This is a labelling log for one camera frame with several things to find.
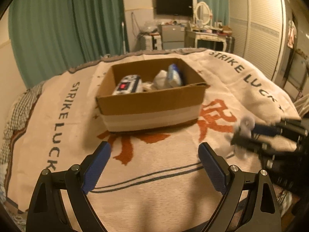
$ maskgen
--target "wall-mounted television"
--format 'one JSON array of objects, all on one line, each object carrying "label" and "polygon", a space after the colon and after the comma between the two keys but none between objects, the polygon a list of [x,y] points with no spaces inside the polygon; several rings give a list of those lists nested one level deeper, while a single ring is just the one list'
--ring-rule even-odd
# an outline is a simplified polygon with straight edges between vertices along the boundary
[{"label": "wall-mounted television", "polygon": [[193,0],[156,0],[157,15],[193,16]]}]

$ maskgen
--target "blanket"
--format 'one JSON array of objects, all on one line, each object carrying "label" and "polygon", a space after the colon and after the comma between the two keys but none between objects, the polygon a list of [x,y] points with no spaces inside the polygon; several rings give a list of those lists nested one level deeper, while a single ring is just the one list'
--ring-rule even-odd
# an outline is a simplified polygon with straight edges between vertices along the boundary
[{"label": "blanket", "polygon": [[[11,151],[7,184],[1,188],[7,206],[14,206],[21,216],[26,214],[42,169],[67,170],[106,140],[112,146],[111,159],[88,199],[109,232],[200,230],[222,195],[197,157],[198,145],[208,142],[217,154],[224,154],[233,125],[241,117],[250,115],[257,122],[271,123],[282,116],[299,116],[289,96],[248,61],[212,50],[190,52],[128,55],[94,62],[46,81],[27,120],[27,130]],[[182,58],[210,85],[197,123],[138,135],[109,133],[95,102],[108,68],[171,57]],[[276,149],[295,148],[279,137],[271,143]],[[261,168],[255,154],[245,159],[225,156],[228,164],[243,171]],[[278,199],[282,198],[282,190],[275,190]],[[65,191],[62,194],[71,224],[80,231],[68,196]],[[286,202],[281,205],[282,213],[288,207]]]}]

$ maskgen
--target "white wardrobe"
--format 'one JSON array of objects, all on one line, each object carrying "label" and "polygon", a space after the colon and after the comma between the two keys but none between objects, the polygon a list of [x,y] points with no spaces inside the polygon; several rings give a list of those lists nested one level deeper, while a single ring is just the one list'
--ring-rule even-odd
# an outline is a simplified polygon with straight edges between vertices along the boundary
[{"label": "white wardrobe", "polygon": [[229,0],[229,14],[234,54],[275,81],[285,50],[284,0]]}]

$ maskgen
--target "electronic device with red display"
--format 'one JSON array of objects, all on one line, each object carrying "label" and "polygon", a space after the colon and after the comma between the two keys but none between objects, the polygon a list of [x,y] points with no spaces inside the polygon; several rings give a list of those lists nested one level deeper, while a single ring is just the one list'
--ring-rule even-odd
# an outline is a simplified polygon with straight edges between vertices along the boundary
[{"label": "electronic device with red display", "polygon": [[142,92],[142,80],[139,75],[128,75],[121,79],[115,88],[113,95],[129,94],[134,92]]}]

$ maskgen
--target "cardboard box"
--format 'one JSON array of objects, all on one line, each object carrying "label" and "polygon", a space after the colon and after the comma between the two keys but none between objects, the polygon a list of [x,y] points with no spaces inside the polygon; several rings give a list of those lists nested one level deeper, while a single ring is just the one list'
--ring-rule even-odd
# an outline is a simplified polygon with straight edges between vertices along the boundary
[{"label": "cardboard box", "polygon": [[[177,64],[185,86],[150,92],[112,95],[124,76],[137,74],[143,82]],[[196,121],[207,84],[186,62],[164,58],[117,64],[107,71],[96,100],[110,132],[131,132]]]}]

